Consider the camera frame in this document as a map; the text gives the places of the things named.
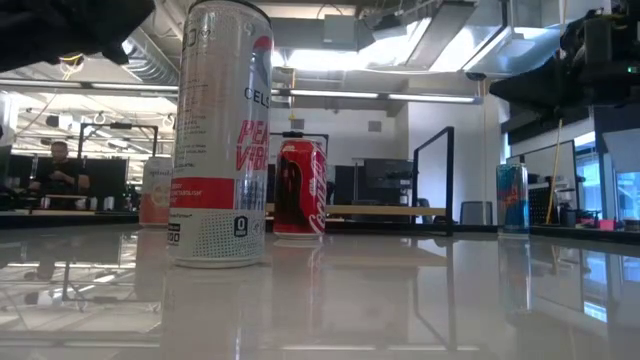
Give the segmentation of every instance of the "orange can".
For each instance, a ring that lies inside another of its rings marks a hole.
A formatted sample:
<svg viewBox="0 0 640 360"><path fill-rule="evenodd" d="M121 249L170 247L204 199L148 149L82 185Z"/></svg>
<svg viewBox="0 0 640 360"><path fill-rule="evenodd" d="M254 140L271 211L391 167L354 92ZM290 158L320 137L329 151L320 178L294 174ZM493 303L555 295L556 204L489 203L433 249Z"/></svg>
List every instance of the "orange can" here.
<svg viewBox="0 0 640 360"><path fill-rule="evenodd" d="M172 173L170 158L151 157L144 164L140 225L167 226Z"/></svg>

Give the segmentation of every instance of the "coca-cola can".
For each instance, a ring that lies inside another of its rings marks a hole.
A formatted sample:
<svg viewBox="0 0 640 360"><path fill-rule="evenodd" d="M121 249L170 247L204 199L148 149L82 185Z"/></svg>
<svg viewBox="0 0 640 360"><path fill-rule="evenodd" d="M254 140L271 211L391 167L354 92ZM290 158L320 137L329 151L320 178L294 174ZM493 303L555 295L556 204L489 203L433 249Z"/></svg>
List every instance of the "coca-cola can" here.
<svg viewBox="0 0 640 360"><path fill-rule="evenodd" d="M324 234L326 155L320 143L289 139L276 164L273 232L283 239L315 240Z"/></svg>
<svg viewBox="0 0 640 360"><path fill-rule="evenodd" d="M228 268L264 251L273 31L241 0L198 0L184 26L167 240L175 264Z"/></svg>

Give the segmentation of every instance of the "person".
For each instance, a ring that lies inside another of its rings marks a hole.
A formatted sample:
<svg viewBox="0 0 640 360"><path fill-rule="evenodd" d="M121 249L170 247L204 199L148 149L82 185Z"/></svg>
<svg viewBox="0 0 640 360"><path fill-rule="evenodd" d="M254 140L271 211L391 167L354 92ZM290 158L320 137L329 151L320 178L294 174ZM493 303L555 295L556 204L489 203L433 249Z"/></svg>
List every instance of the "person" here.
<svg viewBox="0 0 640 360"><path fill-rule="evenodd" d="M89 176L82 165L69 161L68 155L69 149L66 143L56 141L51 144L53 161L49 166L38 169L29 189L42 190L49 194L75 194L76 181L78 181L79 192L89 189Z"/></svg>

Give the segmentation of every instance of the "red can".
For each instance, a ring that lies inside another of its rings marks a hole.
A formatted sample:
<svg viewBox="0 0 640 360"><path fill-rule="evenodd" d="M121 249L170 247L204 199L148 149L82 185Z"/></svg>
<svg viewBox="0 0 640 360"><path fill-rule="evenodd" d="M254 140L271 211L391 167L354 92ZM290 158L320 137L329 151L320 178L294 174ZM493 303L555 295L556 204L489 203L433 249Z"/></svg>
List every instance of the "red can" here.
<svg viewBox="0 0 640 360"><path fill-rule="evenodd" d="M289 139L276 164L273 232L285 239L317 239L324 234L327 200L326 155L320 143Z"/></svg>

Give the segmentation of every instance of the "can lid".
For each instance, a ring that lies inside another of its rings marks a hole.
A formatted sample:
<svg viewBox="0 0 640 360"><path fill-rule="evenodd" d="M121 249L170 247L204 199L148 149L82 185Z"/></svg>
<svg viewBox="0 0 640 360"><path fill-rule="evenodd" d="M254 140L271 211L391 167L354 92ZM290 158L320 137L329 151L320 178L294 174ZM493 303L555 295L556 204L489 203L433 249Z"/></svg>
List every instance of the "can lid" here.
<svg viewBox="0 0 640 360"><path fill-rule="evenodd" d="M267 13L265 13L259 7L255 6L254 4L252 4L252 3L248 2L248 1L244 1L244 0L196 0L193 4L191 4L191 6L189 6L189 11L187 11L187 13L190 13L194 6L196 6L198 4L205 3L205 2L210 2L210 1L211 2L213 2L213 1L227 1L227 2L234 2L234 3L238 3L238 4L242 4L242 5L248 6L251 9L255 10L256 12L258 12L260 15L262 15L262 17L264 17L267 20L267 22L269 23L269 27L271 27L271 18L269 17L269 15L267 15Z"/></svg>

